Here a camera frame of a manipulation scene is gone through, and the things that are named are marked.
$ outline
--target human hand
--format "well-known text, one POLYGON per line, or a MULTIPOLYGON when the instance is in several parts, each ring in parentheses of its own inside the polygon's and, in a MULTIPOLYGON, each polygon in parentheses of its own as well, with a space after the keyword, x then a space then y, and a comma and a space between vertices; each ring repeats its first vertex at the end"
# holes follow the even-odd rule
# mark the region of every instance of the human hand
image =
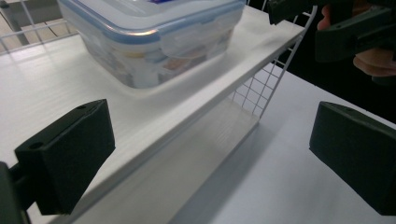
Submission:
MULTIPOLYGON (((352 15, 356 16, 370 9, 372 5, 365 0, 355 0, 352 15)), ((323 7, 323 20, 318 23, 318 30, 328 28, 331 17, 331 6, 323 7)), ((396 76, 396 53, 387 49, 369 49, 356 55, 353 64, 365 74, 374 77, 396 76)))

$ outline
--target container lid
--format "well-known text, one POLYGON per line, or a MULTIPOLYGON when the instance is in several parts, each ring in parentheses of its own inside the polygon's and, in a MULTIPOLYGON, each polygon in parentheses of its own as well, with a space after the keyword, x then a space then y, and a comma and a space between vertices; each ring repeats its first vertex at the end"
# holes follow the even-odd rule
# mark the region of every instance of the container lid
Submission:
POLYGON ((244 0, 59 0, 120 43, 147 44, 161 35, 241 9, 244 0))

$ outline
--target plastic food container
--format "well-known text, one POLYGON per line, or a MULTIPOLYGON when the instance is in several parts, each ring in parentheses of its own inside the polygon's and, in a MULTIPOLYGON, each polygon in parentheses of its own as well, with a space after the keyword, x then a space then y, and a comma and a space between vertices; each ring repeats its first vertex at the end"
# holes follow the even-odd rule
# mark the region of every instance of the plastic food container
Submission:
POLYGON ((96 61, 150 88, 227 49, 243 0, 58 0, 96 61))

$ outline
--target metal wire mesh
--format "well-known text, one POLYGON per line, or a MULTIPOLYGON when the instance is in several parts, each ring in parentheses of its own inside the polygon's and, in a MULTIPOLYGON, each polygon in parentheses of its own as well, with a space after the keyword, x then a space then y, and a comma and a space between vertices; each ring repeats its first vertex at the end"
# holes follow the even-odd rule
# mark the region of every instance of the metal wire mesh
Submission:
POLYGON ((56 0, 0 0, 0 52, 74 35, 56 0))
MULTIPOLYGON (((254 4, 255 8, 266 11, 267 0, 263 1, 261 6, 258 6, 257 2, 254 2, 254 4)), ((297 42, 271 63, 265 65, 254 77, 251 77, 229 95, 229 98, 233 99, 234 102, 241 105, 248 112, 261 118, 274 95, 280 79, 287 71, 291 59, 304 37, 306 29, 314 19, 316 11, 317 8, 313 7, 310 11, 293 18, 290 22, 304 27, 304 32, 299 36, 297 42)))

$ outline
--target white shelf board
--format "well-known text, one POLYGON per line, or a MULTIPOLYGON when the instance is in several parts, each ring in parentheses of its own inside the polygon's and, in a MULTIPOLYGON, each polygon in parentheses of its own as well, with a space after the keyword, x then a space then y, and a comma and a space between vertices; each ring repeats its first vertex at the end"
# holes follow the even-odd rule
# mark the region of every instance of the white shelf board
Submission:
POLYGON ((168 223, 258 121, 257 116, 226 99, 80 217, 62 217, 58 221, 168 223))
POLYGON ((246 7, 224 54, 149 90, 120 84, 89 55, 78 35, 1 55, 0 158, 12 166, 13 150, 24 140, 74 107, 106 98, 117 149, 83 199, 94 200, 271 62, 302 31, 286 21, 271 26, 267 14, 246 7))

